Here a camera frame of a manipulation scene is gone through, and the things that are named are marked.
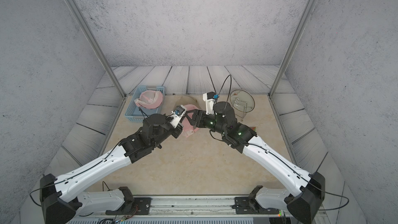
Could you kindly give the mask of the pink baseball cap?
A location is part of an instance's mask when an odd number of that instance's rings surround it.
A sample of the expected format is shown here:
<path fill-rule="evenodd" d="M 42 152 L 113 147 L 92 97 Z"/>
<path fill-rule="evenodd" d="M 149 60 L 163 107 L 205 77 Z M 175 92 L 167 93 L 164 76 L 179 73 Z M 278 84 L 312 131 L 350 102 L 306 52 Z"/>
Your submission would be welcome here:
<path fill-rule="evenodd" d="M 187 109 L 187 111 L 199 109 L 196 105 L 193 105 L 193 104 L 187 104 L 187 105 L 184 105 L 184 107 Z M 188 118 L 185 118 L 182 121 L 182 125 L 183 125 L 183 131 L 181 134 L 186 138 L 193 135 L 194 133 L 196 133 L 199 130 L 198 127 L 195 127 L 194 125 L 190 124 Z"/>
<path fill-rule="evenodd" d="M 163 94 L 161 91 L 146 90 L 134 100 L 137 107 L 153 110 L 163 103 Z"/>

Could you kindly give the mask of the beige baseball cap black logo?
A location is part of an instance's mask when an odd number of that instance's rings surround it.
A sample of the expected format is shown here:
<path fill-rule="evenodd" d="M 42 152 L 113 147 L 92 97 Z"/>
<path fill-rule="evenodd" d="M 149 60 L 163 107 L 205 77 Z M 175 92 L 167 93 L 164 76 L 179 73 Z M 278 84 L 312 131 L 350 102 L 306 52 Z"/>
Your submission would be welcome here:
<path fill-rule="evenodd" d="M 177 105 L 195 105 L 199 107 L 198 100 L 190 95 L 183 95 L 176 103 Z"/>

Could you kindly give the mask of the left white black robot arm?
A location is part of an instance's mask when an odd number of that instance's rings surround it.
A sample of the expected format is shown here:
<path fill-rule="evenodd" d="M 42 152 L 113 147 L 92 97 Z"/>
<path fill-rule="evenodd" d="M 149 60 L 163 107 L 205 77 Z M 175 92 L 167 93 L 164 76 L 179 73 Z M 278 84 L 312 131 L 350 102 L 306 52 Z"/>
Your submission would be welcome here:
<path fill-rule="evenodd" d="M 138 206 L 127 187 L 89 195 L 85 190 L 111 173 L 137 162 L 161 147 L 169 136 L 178 138 L 185 114 L 153 114 L 135 133 L 119 141 L 106 154 L 62 175 L 40 180 L 39 200 L 47 224 L 66 224 L 77 215 L 105 211 L 110 215 L 134 215 Z"/>

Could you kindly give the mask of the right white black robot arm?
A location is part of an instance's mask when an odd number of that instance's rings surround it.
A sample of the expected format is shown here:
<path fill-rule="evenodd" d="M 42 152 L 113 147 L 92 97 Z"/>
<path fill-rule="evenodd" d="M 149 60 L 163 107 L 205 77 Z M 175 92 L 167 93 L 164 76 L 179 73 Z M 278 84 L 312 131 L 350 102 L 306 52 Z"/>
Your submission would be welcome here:
<path fill-rule="evenodd" d="M 262 165 L 284 185 L 284 190 L 257 186 L 247 199 L 252 212 L 280 209 L 288 211 L 303 224 L 313 222 L 325 198 L 323 175 L 318 172 L 311 174 L 285 159 L 253 129 L 238 122 L 234 109 L 227 102 L 216 103 L 211 113 L 188 111 L 187 118 L 192 126 L 221 134 L 223 142 Z"/>

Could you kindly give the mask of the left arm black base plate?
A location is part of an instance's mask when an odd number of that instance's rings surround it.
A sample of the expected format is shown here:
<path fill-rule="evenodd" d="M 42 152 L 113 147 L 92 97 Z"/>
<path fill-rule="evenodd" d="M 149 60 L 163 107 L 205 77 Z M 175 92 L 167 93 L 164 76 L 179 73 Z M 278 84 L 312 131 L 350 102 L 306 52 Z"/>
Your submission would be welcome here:
<path fill-rule="evenodd" d="M 107 210 L 106 215 L 148 215 L 150 211 L 150 204 L 152 198 L 149 197 L 134 197 L 122 204 L 122 206 L 115 210 Z"/>

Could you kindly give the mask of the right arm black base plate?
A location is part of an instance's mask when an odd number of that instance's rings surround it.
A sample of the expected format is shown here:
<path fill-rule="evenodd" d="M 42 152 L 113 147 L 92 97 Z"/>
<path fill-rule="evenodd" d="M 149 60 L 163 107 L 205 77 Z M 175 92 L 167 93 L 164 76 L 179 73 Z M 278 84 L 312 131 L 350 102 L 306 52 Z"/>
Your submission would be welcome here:
<path fill-rule="evenodd" d="M 275 208 L 263 208 L 254 199 L 249 197 L 235 197 L 232 209 L 238 215 L 279 215 L 280 210 Z"/>

